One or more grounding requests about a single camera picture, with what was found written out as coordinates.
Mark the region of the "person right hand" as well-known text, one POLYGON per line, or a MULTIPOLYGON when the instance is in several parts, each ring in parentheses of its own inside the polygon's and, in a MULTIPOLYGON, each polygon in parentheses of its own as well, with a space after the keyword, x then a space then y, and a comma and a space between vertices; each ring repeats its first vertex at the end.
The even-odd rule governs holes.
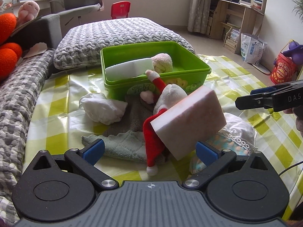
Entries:
POLYGON ((300 132, 301 136, 303 137, 303 120, 302 120, 303 106, 286 109, 283 112, 286 114, 294 114, 296 116, 296 128, 300 132))

